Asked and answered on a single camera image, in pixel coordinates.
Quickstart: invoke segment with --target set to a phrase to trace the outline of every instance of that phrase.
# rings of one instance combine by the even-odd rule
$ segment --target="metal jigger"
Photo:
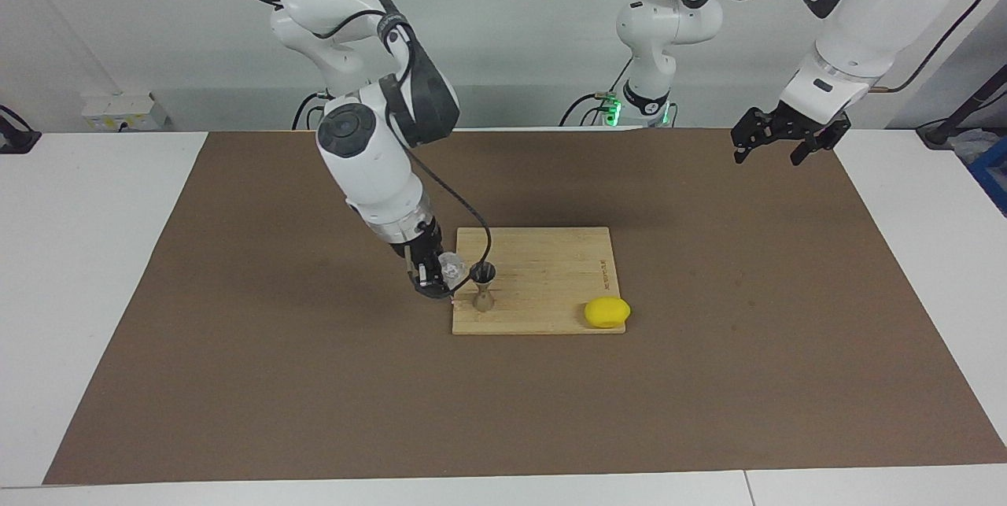
[[[479,288],[472,299],[475,310],[485,312],[492,309],[494,301],[493,294],[489,292],[489,284],[496,277],[496,268],[489,262],[479,262],[472,266],[468,276],[472,278],[475,287]]]

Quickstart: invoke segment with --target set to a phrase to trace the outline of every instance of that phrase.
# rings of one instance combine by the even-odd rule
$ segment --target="brown paper mat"
[[[834,155],[457,134],[495,226],[607,226],[620,337],[451,335],[312,135],[211,134],[47,484],[1007,462]],[[428,184],[446,240],[469,216]]]

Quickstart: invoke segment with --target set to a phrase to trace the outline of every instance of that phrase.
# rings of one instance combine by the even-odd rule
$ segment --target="white wall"
[[[614,20],[629,1],[396,0],[458,88],[464,126],[552,125],[575,97],[607,89],[627,57]],[[906,51],[891,74],[896,83],[968,1],[956,1],[942,25]],[[997,0],[989,1],[920,82]],[[38,11],[49,2],[52,12]],[[0,99],[43,130],[81,129],[77,95],[102,93],[110,83],[154,91],[178,130],[285,128],[300,98],[320,86],[313,67],[273,38],[269,8],[254,0],[0,5]],[[680,126],[731,126],[752,105],[771,108],[818,32],[800,0],[725,2],[725,10],[717,39],[676,52]],[[68,34],[53,33],[60,24],[83,47],[74,50]],[[388,65],[376,42],[369,53]],[[111,81],[102,81],[103,72]],[[387,72],[378,66],[370,73]],[[364,81],[347,80],[342,89]],[[852,116],[861,126],[884,127],[912,93],[872,97]]]
[[[892,127],[919,126],[946,118],[1007,64],[1007,0],[969,34],[962,45],[899,112]],[[972,115],[965,127],[1007,127],[1007,99]]]

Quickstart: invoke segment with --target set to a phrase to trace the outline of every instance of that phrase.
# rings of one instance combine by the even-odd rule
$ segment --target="yellow lemon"
[[[614,329],[629,319],[629,304],[618,297],[599,297],[584,307],[584,318],[591,327]]]

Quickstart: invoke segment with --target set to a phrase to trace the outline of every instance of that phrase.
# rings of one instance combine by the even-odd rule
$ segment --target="green led light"
[[[617,126],[619,124],[619,115],[622,114],[622,103],[618,100],[613,100],[612,105],[608,108],[608,115],[605,117],[605,124],[608,126]]]

